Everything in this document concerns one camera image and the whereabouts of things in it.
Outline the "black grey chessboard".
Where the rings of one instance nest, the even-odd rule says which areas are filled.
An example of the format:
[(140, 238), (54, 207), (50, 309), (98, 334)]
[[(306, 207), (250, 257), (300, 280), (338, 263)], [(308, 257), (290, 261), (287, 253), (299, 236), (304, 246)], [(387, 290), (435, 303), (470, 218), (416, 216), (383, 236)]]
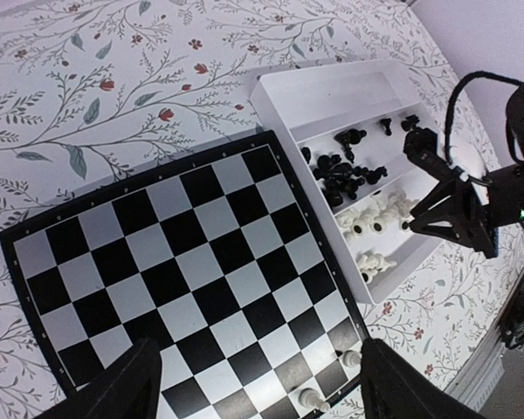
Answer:
[(271, 132), (98, 189), (0, 234), (25, 316), (74, 395), (155, 340), (161, 418), (314, 418), (356, 388), (362, 321)]

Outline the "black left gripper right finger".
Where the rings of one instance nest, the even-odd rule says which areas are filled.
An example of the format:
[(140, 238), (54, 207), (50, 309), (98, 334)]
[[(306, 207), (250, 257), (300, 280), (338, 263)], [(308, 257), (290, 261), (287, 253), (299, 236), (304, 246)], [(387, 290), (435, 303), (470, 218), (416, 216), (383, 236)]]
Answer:
[(466, 419), (481, 415), (431, 384), (383, 340), (362, 344), (361, 394), (367, 418)]

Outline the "white plastic tray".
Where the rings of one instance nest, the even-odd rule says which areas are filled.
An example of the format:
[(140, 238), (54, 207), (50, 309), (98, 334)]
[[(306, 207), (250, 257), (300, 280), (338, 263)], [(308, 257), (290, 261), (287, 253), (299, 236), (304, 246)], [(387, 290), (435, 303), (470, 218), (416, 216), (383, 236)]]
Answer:
[(436, 180), (403, 152), (413, 127), (437, 130), (394, 60), (258, 76), (252, 105), (273, 131), (357, 301), (383, 302), (440, 245), (410, 229)]

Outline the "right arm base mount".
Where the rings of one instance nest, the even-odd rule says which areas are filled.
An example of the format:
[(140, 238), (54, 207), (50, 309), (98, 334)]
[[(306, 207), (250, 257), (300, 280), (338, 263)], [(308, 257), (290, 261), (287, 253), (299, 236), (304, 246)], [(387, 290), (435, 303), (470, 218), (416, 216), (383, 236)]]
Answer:
[(524, 347), (524, 273), (500, 319), (500, 333), (508, 350)]

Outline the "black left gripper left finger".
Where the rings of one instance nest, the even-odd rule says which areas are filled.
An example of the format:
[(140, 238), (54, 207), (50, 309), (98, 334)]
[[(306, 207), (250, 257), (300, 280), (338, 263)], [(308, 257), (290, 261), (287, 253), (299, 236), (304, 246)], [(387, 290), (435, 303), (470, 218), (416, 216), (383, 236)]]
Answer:
[(157, 341), (138, 340), (104, 372), (41, 419), (155, 419), (160, 397), (162, 359)]

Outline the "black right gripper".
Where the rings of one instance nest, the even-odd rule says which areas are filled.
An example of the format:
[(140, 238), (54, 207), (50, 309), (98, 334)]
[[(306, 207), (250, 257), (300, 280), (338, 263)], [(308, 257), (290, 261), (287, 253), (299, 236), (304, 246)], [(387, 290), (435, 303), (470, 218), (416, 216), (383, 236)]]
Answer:
[(410, 214), (414, 233), (470, 248), (486, 258), (499, 256), (498, 226), (469, 182), (439, 182)]

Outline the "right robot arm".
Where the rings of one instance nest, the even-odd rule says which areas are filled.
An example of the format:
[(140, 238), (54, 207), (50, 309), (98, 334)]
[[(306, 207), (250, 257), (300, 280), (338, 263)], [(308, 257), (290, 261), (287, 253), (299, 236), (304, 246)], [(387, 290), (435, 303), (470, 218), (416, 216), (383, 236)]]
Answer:
[[(451, 134), (459, 95), (475, 79), (515, 86), (506, 105), (505, 132), (512, 165), (476, 178), (452, 159)], [(436, 187), (410, 212), (410, 230), (438, 237), (482, 253), (499, 254), (499, 229), (524, 227), (524, 81), (493, 72), (465, 75), (454, 87), (446, 109), (444, 137), (429, 128), (413, 127), (405, 137), (408, 160), (437, 180)]]

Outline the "white chess piece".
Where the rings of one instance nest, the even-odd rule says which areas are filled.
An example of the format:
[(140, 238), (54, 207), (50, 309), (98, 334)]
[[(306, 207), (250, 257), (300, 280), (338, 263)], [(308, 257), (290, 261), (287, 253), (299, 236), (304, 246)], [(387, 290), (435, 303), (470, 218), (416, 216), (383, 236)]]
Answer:
[(304, 388), (300, 391), (299, 403), (303, 408), (326, 413), (330, 410), (330, 404), (324, 400), (314, 388)]
[(361, 364), (361, 360), (362, 360), (361, 354), (355, 350), (345, 351), (341, 355), (341, 363), (345, 367), (353, 368), (353, 367), (359, 366)]

